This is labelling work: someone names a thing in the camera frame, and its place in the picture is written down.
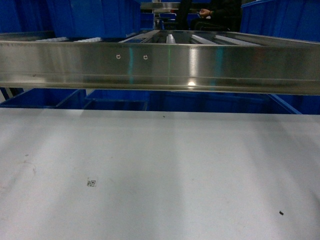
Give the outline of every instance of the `white table surface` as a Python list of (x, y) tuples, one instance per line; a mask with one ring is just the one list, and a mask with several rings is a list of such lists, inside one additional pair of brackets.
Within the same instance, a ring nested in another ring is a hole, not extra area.
[(320, 116), (2, 108), (0, 239), (319, 240)]

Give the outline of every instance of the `blue crate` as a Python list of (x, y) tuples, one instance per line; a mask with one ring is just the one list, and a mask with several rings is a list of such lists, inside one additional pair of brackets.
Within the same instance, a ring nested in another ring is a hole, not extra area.
[(188, 22), (188, 26), (190, 26), (192, 20), (198, 19), (198, 18), (200, 18), (199, 14), (197, 14), (197, 13), (189, 13), (187, 18), (186, 18), (186, 21)]
[(150, 111), (248, 114), (295, 114), (263, 94), (152, 92)]
[(52, 30), (47, 3), (43, 0), (3, 0), (0, 33)]
[(242, 33), (320, 41), (319, 0), (260, 0), (242, 9)]
[(141, 13), (141, 30), (155, 29), (155, 14)]
[(77, 92), (74, 89), (34, 88), (0, 104), (1, 108), (55, 109), (66, 104), (67, 98)]
[(302, 114), (320, 115), (320, 96), (278, 95)]
[(242, 5), (242, 33), (272, 36), (276, 24), (276, 0), (260, 0)]
[(135, 0), (46, 1), (57, 37), (126, 38), (140, 29)]
[(148, 103), (146, 101), (130, 100), (92, 100), (85, 110), (116, 110), (116, 111), (145, 111)]
[(62, 102), (60, 102), (56, 108), (57, 109), (83, 109), (87, 104), (86, 101), (86, 90), (78, 89), (74, 93), (70, 94)]
[(159, 17), (162, 19), (176, 20), (177, 14), (175, 14), (175, 13), (159, 13)]
[(86, 99), (88, 101), (100, 100), (131, 100), (131, 101), (148, 101), (150, 91), (143, 90), (94, 90)]

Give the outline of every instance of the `metal frame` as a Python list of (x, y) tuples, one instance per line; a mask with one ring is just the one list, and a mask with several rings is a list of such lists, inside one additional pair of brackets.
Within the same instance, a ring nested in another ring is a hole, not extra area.
[[(219, 45), (191, 44), (194, 35)], [(166, 44), (167, 36), (175, 43)], [(196, 31), (152, 31), (122, 42), (36, 41), (48, 37), (53, 33), (0, 35), (0, 87), (320, 94), (318, 43)]]

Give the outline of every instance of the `blue container rim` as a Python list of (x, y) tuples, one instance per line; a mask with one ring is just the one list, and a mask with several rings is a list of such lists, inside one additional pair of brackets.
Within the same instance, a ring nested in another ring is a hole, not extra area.
[(74, 95), (78, 94), (79, 92), (85, 91), (84, 89), (74, 89), (74, 92), (71, 93), (69, 96), (64, 98), (61, 102), (59, 102), (55, 108), (59, 108), (61, 105), (65, 104), (67, 101), (69, 101)]
[(267, 2), (275, 2), (277, 0), (259, 0), (259, 1), (253, 1), (253, 2), (248, 2), (246, 4), (241, 5), (241, 8), (249, 7), (252, 5), (257, 5), (257, 4), (262, 4), (262, 3), (267, 3)]
[[(19, 108), (20, 106), (19, 105), (14, 105), (14, 104), (8, 104), (10, 102), (12, 102), (14, 99), (17, 99), (19, 98), (20, 96), (23, 96), (25, 95), (26, 93), (28, 92), (32, 92), (36, 89), (66, 89), (66, 88), (31, 88), (31, 89), (28, 89), (27, 91), (23, 91), (21, 93), (19, 93), (18, 95), (14, 96), (14, 97), (11, 97), (3, 102), (0, 103), (0, 108)], [(66, 96), (64, 99), (62, 99), (61, 101), (59, 101), (56, 105), (46, 105), (46, 106), (38, 106), (38, 105), (28, 105), (27, 108), (30, 108), (30, 109), (41, 109), (41, 108), (45, 108), (45, 109), (53, 109), (53, 108), (58, 108), (60, 105), (62, 105), (63, 103), (65, 103), (66, 101), (68, 101), (73, 95), (77, 94), (79, 91), (81, 91), (82, 89), (72, 89), (73, 90), (73, 93), (69, 94), (68, 96)]]

